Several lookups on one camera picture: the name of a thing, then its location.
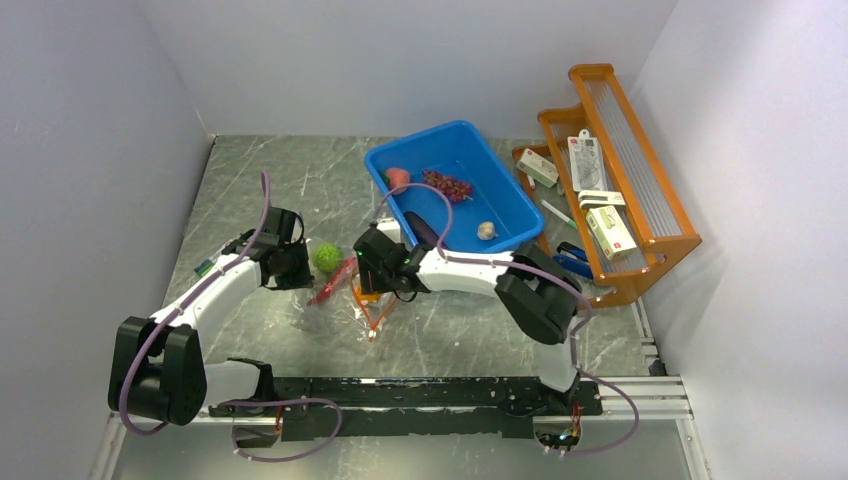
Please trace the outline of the orange wooden rack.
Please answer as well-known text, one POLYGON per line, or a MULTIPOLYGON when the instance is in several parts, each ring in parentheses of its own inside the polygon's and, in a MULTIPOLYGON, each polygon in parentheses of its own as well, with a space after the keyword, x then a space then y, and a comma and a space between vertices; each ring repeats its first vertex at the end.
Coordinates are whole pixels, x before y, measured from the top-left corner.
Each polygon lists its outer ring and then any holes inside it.
POLYGON ((578 64, 568 72, 579 102, 569 108, 542 110, 537 120, 544 140, 516 147, 520 160, 532 151, 558 169, 562 196, 576 222, 595 285, 595 307, 635 302, 701 242, 666 174, 645 129, 629 102, 615 70, 608 63, 578 64), (602 176, 622 195, 623 220, 636 249, 623 258, 606 258, 585 220, 577 193, 571 186, 567 140, 587 130, 598 140, 603 159, 602 176))

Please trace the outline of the red fake chili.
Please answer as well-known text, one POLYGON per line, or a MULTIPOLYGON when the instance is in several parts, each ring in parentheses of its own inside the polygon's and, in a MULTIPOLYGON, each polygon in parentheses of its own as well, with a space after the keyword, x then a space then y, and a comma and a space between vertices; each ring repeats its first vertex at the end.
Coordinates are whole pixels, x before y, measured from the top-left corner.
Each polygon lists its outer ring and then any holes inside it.
POLYGON ((308 306, 321 304, 328 300, 340 286, 347 281, 357 270, 355 257, 345 259, 339 267, 330 275, 324 286, 307 301, 308 306))

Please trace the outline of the black aluminium base frame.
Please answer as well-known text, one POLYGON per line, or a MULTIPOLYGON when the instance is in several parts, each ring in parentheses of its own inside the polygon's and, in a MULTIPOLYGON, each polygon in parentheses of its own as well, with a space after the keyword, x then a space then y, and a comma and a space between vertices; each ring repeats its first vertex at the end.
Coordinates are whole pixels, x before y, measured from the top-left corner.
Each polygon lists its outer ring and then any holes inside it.
POLYGON ((341 437, 498 434, 531 439, 591 420, 672 420, 691 407, 681 380, 583 379, 568 393, 535 377, 277 377, 274 401, 286 406, 204 407, 190 422, 260 427, 283 441, 341 437))

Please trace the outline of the blue plastic bin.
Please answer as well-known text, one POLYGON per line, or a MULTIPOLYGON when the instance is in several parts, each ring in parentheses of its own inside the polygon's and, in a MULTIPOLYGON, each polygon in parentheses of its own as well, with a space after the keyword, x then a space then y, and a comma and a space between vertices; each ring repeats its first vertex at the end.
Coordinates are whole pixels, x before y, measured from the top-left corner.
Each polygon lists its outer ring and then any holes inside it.
POLYGON ((453 222, 444 240, 448 250, 495 253, 512 250, 543 231, 542 213, 478 129, 455 120, 375 147, 364 164, 382 193, 402 184, 387 207, 415 245, 419 238, 407 217, 417 215, 436 234, 448 220, 441 191, 452 206, 453 222))

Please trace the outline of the blue stapler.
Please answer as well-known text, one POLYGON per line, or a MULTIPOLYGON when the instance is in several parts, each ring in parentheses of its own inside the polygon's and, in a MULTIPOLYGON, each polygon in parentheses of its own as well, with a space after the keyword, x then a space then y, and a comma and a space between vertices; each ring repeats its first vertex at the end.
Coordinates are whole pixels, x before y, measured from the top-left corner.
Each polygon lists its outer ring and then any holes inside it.
POLYGON ((563 241, 557 246, 552 258, 563 269, 587 280, 594 279, 587 255, 582 248, 563 241))

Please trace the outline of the clear zip bag red seal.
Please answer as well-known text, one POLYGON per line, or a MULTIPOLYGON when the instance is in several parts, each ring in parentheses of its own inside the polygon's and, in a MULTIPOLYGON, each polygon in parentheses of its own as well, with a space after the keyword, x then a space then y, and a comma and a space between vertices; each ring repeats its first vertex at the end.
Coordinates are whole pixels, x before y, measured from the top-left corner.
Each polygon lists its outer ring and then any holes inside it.
MULTIPOLYGON (((314 306, 307 305, 307 301, 318 293, 332 274, 322 273, 312 264, 311 257, 314 248, 325 242, 331 243, 317 237, 306 240, 309 265, 312 273, 315 275, 315 280, 313 287, 298 294, 295 300, 295 308, 307 318, 316 318, 324 322, 335 322, 341 326, 353 327, 358 331, 358 337, 361 341, 373 342, 382 331, 384 324, 392 311, 395 310, 399 300, 389 293, 384 293, 381 294, 382 297, 379 302, 372 304, 360 303, 355 296, 355 289, 357 287, 360 288, 358 263, 356 272, 328 300, 314 306)), ((349 257, 356 258, 356 253, 353 251, 345 250, 335 243, 332 244, 341 249, 345 259, 349 257)))

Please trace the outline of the white flat box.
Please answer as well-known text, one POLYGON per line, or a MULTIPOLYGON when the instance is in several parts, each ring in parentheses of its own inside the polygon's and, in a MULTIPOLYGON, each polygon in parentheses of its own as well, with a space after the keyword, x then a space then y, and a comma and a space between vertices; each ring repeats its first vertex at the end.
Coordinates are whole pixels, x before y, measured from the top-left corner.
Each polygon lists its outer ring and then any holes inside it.
POLYGON ((578 204, 582 210, 611 206, 624 208, 626 201, 617 191, 582 190, 577 194, 578 204))

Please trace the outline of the white red large box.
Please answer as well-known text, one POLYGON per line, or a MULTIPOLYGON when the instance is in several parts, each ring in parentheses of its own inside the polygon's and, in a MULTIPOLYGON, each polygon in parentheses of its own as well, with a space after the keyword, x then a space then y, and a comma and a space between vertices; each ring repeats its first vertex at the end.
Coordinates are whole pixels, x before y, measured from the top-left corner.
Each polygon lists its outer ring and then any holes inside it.
POLYGON ((586 221, 607 260, 627 256, 637 249, 636 242, 614 206, 588 209, 586 221))

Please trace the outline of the clear blister pack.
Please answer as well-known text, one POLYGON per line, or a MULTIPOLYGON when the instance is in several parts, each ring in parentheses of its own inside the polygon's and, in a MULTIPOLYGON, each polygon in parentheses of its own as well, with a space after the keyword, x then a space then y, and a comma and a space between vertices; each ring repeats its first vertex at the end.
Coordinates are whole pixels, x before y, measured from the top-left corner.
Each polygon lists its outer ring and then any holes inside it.
POLYGON ((572 188, 575 192, 602 191, 607 187, 602 150, 588 129, 567 138, 572 188))

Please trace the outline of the marker pen pack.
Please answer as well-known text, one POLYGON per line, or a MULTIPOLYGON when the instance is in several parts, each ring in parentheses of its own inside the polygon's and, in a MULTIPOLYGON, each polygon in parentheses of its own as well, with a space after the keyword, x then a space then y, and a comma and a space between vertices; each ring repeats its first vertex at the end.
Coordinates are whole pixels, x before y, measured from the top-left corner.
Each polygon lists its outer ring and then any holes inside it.
POLYGON ((215 267, 216 262, 210 258, 204 259, 198 266, 196 266, 193 271, 199 277, 202 278, 205 276, 210 270, 215 267))

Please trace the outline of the red fake grapes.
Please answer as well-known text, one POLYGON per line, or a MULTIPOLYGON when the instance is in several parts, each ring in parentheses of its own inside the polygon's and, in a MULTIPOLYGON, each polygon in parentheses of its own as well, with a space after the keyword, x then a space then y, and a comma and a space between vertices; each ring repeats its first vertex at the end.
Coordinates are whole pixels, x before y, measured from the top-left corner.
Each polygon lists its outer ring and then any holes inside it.
POLYGON ((469 182, 434 170, 423 170, 422 179, 444 194, 452 204, 472 200, 473 189, 469 182))

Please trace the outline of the purple fake eggplant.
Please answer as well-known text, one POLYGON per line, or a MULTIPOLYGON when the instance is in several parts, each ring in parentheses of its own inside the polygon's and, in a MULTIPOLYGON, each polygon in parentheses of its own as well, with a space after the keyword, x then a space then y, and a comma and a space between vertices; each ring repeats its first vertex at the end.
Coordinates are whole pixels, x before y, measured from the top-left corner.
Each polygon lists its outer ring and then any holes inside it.
POLYGON ((407 211, 404 213, 404 218, 419 244, 436 245, 439 235, 420 215, 412 211, 407 211))

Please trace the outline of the pink fake peach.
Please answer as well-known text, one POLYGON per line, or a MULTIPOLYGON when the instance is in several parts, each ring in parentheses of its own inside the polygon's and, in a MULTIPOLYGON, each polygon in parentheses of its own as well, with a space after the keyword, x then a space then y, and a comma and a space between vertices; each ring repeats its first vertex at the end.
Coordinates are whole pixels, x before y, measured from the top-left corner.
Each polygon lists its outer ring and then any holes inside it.
POLYGON ((410 173, 399 167, 391 167, 384 171, 384 177, 392 195, 403 194, 411 182, 410 173))

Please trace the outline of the green fake pepper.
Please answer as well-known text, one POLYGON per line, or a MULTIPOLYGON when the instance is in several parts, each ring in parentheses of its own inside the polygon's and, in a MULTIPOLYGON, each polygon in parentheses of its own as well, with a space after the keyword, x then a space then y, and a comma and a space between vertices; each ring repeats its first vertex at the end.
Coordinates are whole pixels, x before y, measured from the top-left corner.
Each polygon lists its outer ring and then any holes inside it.
POLYGON ((339 268, 345 256, 339 247, 325 242, 314 248, 311 259, 313 266, 318 271, 331 274, 339 268))

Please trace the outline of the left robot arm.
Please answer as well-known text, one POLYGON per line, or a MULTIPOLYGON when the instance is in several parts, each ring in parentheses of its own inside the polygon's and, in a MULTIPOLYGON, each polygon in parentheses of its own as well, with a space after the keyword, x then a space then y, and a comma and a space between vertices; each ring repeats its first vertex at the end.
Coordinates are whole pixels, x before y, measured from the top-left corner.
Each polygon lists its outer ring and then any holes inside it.
POLYGON ((203 347, 254 291, 312 287, 303 233, 298 213, 270 207, 259 229, 226 243, 172 304, 124 320, 113 351, 109 408, 123 420, 135 415, 160 426, 186 425, 201 410, 231 402, 254 416, 271 411, 277 388, 269 364, 230 357, 206 365, 203 347))

